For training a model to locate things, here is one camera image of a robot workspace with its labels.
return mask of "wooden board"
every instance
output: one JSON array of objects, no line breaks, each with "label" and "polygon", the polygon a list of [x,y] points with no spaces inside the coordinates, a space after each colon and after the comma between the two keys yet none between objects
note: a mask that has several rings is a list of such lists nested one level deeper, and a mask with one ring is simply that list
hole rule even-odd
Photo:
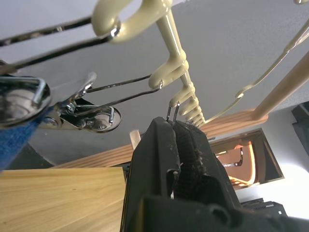
[{"label": "wooden board", "polygon": [[[208,138],[231,133],[243,128],[252,127],[266,122],[268,115],[260,120],[252,120],[252,111],[241,111],[232,115],[217,118],[200,129],[207,134]],[[122,146],[113,150],[105,151],[64,163],[53,168],[85,168],[85,167],[111,167],[120,163],[129,162],[132,159],[133,149],[131,145]]]},{"label": "wooden board", "polygon": [[1,232],[119,232],[122,168],[37,169],[0,175]]}]

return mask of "white wall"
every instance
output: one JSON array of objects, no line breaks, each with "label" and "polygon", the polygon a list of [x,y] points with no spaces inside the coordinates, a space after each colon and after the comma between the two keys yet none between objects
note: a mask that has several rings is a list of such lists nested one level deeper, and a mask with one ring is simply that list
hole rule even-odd
[{"label": "white wall", "polygon": [[285,177],[283,180],[237,190],[240,202],[263,197],[265,201],[283,204],[288,216],[309,219],[309,156],[294,131],[294,122],[291,109],[284,109],[271,113],[268,121],[262,125],[223,137],[262,128]]}]

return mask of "wooden pole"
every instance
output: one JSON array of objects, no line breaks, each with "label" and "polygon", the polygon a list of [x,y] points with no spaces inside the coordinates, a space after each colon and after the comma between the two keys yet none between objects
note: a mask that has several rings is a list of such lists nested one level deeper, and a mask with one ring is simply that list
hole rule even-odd
[{"label": "wooden pole", "polygon": [[291,96],[309,80],[309,52],[292,68],[285,78],[252,112],[252,119],[259,120]]}]

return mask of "white ceiling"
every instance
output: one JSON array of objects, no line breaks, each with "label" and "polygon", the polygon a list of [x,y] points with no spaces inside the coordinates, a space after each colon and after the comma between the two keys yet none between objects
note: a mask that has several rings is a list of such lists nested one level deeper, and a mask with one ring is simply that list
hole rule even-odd
[{"label": "white ceiling", "polygon": [[[0,8],[0,37],[89,15],[95,2],[7,0]],[[191,0],[174,6],[172,11],[205,118],[229,105],[239,89],[258,78],[309,18],[309,4],[295,5],[292,0]],[[91,27],[52,35],[3,48],[0,58],[13,62],[93,35]],[[309,41],[293,50],[259,86],[246,92],[229,113],[256,107],[307,51]],[[45,78],[61,93],[55,96],[58,100],[75,91],[75,85],[88,72],[98,74],[94,87],[99,87],[151,74],[168,56],[153,25],[130,42],[84,49],[21,73]],[[176,81],[160,92],[117,105],[123,121],[110,133],[38,130],[31,145],[51,162],[63,163],[128,144],[131,130],[144,132],[154,117],[166,115],[168,102],[180,86]],[[144,81],[88,94],[85,99],[103,104],[148,89]],[[305,101],[309,101],[309,84],[279,108]]]}]

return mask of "blue fabric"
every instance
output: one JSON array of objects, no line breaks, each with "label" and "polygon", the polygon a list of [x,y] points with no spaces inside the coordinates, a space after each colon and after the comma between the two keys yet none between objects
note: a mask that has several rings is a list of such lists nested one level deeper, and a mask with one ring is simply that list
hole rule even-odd
[{"label": "blue fabric", "polygon": [[14,160],[35,132],[41,120],[42,117],[25,125],[0,130],[0,171]]}]

